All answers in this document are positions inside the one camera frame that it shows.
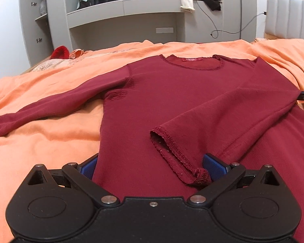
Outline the dark red knit sweater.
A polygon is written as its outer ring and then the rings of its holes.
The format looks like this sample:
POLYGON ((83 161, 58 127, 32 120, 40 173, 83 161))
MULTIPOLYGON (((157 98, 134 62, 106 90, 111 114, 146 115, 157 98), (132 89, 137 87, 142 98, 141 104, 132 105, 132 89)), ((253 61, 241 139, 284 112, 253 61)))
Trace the dark red knit sweater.
POLYGON ((104 101, 94 183, 119 198, 189 197, 211 183, 203 156, 273 165, 302 209, 304 110, 300 91, 257 58, 151 56, 0 116, 0 137, 34 120, 104 101))

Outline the orange bed cover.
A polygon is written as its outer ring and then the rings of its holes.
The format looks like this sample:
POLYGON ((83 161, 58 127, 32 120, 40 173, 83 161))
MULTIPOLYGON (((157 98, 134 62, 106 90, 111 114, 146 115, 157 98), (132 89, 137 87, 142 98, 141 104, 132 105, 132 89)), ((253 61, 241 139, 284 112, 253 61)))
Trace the orange bed cover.
POLYGON ((120 198, 188 197, 208 183, 209 152, 274 165, 301 206, 304 242, 302 90, 303 39, 129 43, 0 81, 0 209, 36 159, 98 153, 93 182, 120 198))

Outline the grey padded headboard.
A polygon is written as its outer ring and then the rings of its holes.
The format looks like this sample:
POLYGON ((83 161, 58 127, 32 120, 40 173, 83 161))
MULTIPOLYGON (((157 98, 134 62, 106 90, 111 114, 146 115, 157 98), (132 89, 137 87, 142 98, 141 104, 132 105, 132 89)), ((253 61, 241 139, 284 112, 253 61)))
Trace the grey padded headboard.
POLYGON ((264 37, 304 39, 304 0, 267 0, 264 37))

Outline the floral patterned pillow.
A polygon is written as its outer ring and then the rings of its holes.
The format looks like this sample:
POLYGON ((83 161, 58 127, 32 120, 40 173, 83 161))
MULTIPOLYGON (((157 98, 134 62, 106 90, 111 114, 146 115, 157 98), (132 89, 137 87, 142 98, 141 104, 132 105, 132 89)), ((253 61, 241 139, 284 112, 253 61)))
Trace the floral patterned pillow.
POLYGON ((75 49, 72 52, 70 52, 70 56, 68 59, 50 59, 50 57, 48 57, 47 59, 44 59, 41 63, 35 65, 35 67, 32 67, 30 69, 30 72, 51 70, 55 68, 73 65, 74 63, 79 61, 79 58, 83 54, 84 54, 84 50, 75 49))

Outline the bright red plush item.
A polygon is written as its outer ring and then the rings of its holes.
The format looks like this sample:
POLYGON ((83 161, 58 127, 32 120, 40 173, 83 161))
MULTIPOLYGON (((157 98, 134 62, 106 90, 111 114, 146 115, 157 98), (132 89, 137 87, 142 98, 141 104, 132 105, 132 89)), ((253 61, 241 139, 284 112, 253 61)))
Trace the bright red plush item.
POLYGON ((69 50, 65 46, 59 46, 53 51, 50 59, 68 59, 69 56, 69 50))

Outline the black garment on ledge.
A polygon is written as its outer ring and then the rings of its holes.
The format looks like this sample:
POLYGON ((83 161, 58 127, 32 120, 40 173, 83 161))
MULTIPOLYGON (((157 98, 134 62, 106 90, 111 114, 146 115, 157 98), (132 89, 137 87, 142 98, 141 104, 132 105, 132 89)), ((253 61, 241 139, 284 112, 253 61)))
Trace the black garment on ledge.
POLYGON ((211 11, 221 11, 222 0, 202 0, 211 11))

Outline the open grey wardrobe door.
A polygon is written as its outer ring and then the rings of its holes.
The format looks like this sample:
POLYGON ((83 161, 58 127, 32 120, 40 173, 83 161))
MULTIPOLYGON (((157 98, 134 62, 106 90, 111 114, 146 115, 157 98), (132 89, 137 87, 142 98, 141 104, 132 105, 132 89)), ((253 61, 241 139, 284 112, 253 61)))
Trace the open grey wardrobe door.
POLYGON ((41 62, 53 52, 48 15, 40 15, 42 0, 19 0, 22 33, 31 66, 41 62))

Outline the grey built-in wardrobe unit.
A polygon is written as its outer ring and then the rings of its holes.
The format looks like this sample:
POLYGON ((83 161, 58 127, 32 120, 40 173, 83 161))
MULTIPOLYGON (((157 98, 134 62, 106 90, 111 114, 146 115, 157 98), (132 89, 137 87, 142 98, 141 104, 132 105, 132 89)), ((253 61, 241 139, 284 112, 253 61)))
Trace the grey built-in wardrobe unit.
POLYGON ((78 0, 46 0, 53 50, 66 46, 98 50, 121 43, 211 43, 256 35, 256 0, 222 0, 221 11, 194 1, 193 12, 180 0, 118 0, 77 9, 78 0), (174 28, 157 34, 156 28, 174 28))

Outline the glass ornament on shelf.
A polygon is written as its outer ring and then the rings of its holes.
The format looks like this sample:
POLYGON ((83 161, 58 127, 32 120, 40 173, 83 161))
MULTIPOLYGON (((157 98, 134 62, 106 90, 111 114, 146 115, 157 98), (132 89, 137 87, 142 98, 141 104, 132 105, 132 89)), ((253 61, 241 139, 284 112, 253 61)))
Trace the glass ornament on shelf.
POLYGON ((39 5, 40 15, 45 15, 47 13, 46 0, 42 0, 39 5))

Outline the white wall socket plate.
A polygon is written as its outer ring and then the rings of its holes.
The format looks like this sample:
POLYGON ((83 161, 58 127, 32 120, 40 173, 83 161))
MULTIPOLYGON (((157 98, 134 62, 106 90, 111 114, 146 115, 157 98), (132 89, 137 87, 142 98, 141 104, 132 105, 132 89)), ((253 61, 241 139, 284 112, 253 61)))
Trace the white wall socket plate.
POLYGON ((156 28, 155 29, 157 34, 164 34, 164 33, 174 33, 174 28, 169 27, 169 28, 156 28))

